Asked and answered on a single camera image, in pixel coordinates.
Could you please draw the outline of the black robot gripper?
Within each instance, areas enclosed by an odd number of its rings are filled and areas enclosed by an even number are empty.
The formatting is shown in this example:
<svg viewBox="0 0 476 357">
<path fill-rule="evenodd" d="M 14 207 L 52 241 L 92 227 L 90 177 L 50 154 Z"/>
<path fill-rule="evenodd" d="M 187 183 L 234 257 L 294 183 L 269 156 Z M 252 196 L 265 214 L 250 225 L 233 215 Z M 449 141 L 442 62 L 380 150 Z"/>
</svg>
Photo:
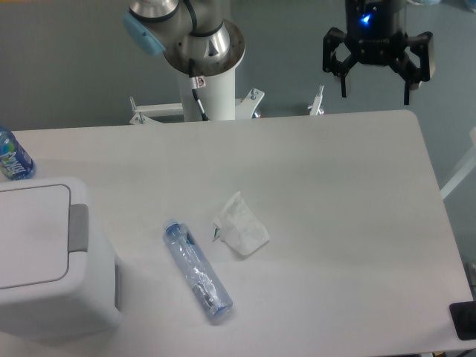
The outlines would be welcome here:
<svg viewBox="0 0 476 357">
<path fill-rule="evenodd" d="M 347 96 L 347 75 L 356 63 L 390 66 L 404 81 L 404 104 L 411 91 L 434 75 L 434 35 L 405 32 L 405 1 L 346 1 L 347 33 L 332 27 L 323 38 L 322 68 L 341 84 Z M 337 49 L 344 44 L 349 55 L 340 61 Z"/>
</svg>

